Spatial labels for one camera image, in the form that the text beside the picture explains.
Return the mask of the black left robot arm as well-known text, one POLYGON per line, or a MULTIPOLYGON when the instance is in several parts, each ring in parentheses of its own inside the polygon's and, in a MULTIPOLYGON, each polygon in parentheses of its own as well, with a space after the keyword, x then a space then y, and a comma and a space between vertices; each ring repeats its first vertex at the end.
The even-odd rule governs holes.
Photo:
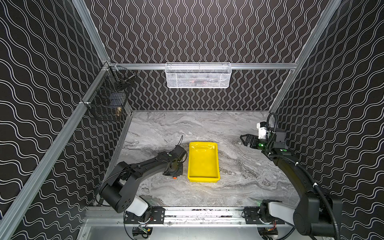
POLYGON ((142 181, 162 174, 177 178, 183 174, 187 151, 176 145, 171 151, 163 151, 141 163, 118 163, 99 188, 99 195, 117 213, 129 212, 138 217, 146 214, 150 205, 137 196, 142 181))

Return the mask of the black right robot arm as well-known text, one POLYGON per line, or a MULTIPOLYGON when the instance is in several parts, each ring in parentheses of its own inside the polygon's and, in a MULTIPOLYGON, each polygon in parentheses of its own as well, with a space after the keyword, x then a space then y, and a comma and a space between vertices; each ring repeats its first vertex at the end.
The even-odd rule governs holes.
POLYGON ((257 213, 260 221, 272 223, 281 220, 292 225, 303 236, 341 239, 342 200, 322 190, 288 149, 285 136, 286 133, 281 129, 267 131, 265 138, 251 134, 240 136, 244 146, 260 150, 287 176, 300 197, 295 208, 280 201, 263 200, 257 213))

